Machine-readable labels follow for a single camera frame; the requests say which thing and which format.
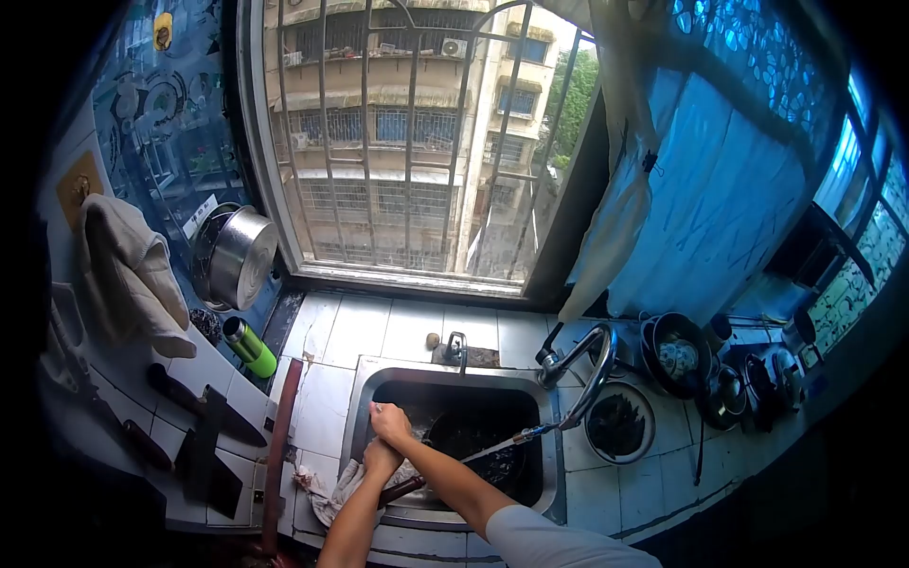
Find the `green thermos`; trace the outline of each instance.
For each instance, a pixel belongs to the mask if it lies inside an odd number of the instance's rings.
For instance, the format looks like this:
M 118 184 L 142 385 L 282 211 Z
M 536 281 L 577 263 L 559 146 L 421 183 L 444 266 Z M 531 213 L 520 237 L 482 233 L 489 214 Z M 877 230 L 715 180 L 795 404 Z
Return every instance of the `green thermos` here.
M 227 344 L 256 376 L 267 379 L 275 374 L 278 367 L 275 354 L 262 343 L 246 320 L 236 316 L 228 317 L 222 329 Z

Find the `sink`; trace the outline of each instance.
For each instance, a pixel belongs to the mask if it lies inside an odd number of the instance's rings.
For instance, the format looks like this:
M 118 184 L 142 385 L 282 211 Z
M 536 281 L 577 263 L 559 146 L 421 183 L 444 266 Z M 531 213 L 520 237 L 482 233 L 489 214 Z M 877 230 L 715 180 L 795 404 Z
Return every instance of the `sink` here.
M 540 386 L 533 370 L 468 367 L 462 378 L 456 367 L 363 355 L 356 367 L 347 413 L 341 470 L 351 458 L 362 461 L 363 450 L 375 437 L 369 424 L 369 402 L 373 400 L 404 409 L 417 439 L 445 412 L 478 416 L 479 428 L 506 432 L 503 440 L 524 428 L 559 419 L 555 392 Z M 503 490 L 520 504 L 564 523 L 562 433 L 544 434 L 522 444 L 519 451 L 524 453 L 524 467 Z M 471 530 L 428 487 L 391 502 L 382 523 L 436 531 Z

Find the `air conditioner unit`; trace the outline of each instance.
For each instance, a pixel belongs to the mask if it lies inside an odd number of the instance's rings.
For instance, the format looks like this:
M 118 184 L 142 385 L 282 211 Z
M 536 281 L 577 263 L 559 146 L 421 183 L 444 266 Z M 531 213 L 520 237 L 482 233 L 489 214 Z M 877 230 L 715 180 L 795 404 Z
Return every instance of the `air conditioner unit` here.
M 305 132 L 290 134 L 290 144 L 295 150 L 303 150 L 309 145 L 309 135 Z
M 442 55 L 464 59 L 464 56 L 467 55 L 467 40 L 446 37 L 442 42 Z
M 303 52 L 294 51 L 291 54 L 285 54 L 285 67 L 294 67 L 303 64 Z

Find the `hanging towel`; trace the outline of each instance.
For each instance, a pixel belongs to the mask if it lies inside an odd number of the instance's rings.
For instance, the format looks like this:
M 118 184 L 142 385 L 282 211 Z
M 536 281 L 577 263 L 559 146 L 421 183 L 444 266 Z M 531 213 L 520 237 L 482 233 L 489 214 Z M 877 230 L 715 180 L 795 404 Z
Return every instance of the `hanging towel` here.
M 102 327 L 113 344 L 136 330 L 164 357 L 195 357 L 189 313 L 171 272 L 170 251 L 142 212 L 90 194 L 79 213 L 80 267 Z
M 405 460 L 404 464 L 385 484 L 385 488 L 406 481 L 415 474 L 413 466 Z M 366 468 L 356 460 L 351 460 L 341 472 L 341 477 L 338 478 L 338 483 L 331 495 L 328 494 L 325 483 L 319 479 L 319 476 L 309 471 L 305 465 L 300 464 L 294 473 L 294 481 L 309 493 L 309 503 L 313 506 L 315 518 L 327 528 L 332 525 L 338 512 L 341 511 L 341 507 L 347 503 L 356 488 L 363 482 L 365 475 Z M 383 514 L 385 514 L 384 507 L 375 512 L 375 524 L 379 524 Z

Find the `forearm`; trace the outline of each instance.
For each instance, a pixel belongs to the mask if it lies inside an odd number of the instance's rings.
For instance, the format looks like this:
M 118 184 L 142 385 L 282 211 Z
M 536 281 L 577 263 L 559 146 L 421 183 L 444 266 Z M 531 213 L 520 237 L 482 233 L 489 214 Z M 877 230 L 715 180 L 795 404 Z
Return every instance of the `forearm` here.
M 463 463 L 414 438 L 402 438 L 392 446 L 410 460 L 433 491 L 484 539 L 489 517 L 503 507 L 517 504 Z
M 379 493 L 387 481 L 386 476 L 366 472 L 363 483 L 341 507 L 328 530 L 319 554 L 319 568 L 359 568 L 366 564 L 369 546 L 373 542 Z

